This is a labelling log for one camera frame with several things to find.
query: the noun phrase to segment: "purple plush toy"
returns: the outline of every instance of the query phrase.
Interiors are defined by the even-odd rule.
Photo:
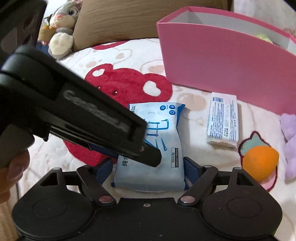
[[[286,180],[296,177],[296,115],[283,114],[281,129],[287,139],[285,154],[287,159]]]

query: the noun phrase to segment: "orange beauty blender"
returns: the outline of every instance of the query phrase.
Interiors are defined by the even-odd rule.
[[[268,178],[279,162],[279,153],[270,146],[255,146],[243,157],[242,167],[257,182]]]

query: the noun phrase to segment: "stuffed bunny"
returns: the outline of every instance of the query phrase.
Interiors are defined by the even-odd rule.
[[[67,56],[73,46],[73,29],[81,9],[81,0],[67,0],[52,15],[47,17],[47,23],[40,29],[38,40],[43,45],[48,43],[48,53],[59,60]]]
[[[286,180],[296,177],[296,115],[283,114],[280,118],[281,129],[287,139],[285,155],[287,159]]]

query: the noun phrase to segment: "wet wipes package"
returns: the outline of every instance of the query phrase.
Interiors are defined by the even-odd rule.
[[[112,186],[142,192],[183,191],[183,154],[177,126],[185,105],[151,102],[129,107],[148,123],[145,142],[160,149],[162,159],[157,167],[150,167],[119,156]]]

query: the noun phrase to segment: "pink box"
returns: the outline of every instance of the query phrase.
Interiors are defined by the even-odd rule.
[[[185,7],[157,23],[167,78],[296,114],[296,38],[233,12]],[[255,35],[265,34],[273,43]]]

